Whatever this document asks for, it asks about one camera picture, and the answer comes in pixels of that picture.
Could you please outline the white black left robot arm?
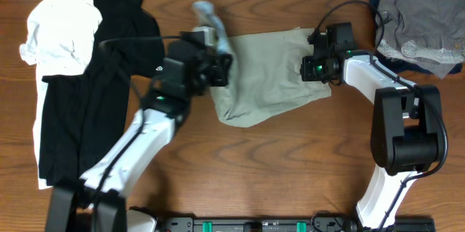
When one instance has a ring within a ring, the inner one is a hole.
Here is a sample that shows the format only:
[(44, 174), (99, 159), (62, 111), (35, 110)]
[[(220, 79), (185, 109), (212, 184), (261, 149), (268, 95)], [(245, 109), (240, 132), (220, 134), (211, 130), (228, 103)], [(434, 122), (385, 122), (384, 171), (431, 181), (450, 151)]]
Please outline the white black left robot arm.
[(79, 181), (54, 187), (46, 231), (154, 231), (156, 218), (128, 209), (126, 198), (186, 121), (192, 98), (209, 87), (227, 86), (232, 64), (227, 39), (170, 43), (163, 69), (140, 98), (130, 128)]

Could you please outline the khaki green shorts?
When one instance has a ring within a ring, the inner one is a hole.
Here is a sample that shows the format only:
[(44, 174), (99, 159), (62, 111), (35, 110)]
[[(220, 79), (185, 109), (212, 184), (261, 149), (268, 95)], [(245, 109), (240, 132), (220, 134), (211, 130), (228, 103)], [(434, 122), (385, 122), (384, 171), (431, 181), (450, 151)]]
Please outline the khaki green shorts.
[(192, 5), (199, 24), (214, 28), (216, 51), (232, 56), (225, 87), (211, 87), (218, 119), (232, 127), (251, 127), (272, 116), (331, 96), (319, 81), (301, 79), (302, 58), (314, 52), (311, 28), (229, 37), (209, 1)]

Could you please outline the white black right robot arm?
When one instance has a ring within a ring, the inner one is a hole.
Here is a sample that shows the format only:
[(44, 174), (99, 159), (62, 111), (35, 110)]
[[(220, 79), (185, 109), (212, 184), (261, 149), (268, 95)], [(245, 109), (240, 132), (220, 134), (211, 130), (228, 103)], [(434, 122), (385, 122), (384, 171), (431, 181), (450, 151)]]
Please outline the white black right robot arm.
[(373, 104), (371, 154), (375, 169), (347, 231), (394, 231), (395, 214), (411, 186), (435, 174), (448, 155), (439, 90), (407, 81), (372, 52), (347, 50), (305, 56), (303, 81), (333, 80), (357, 89)]

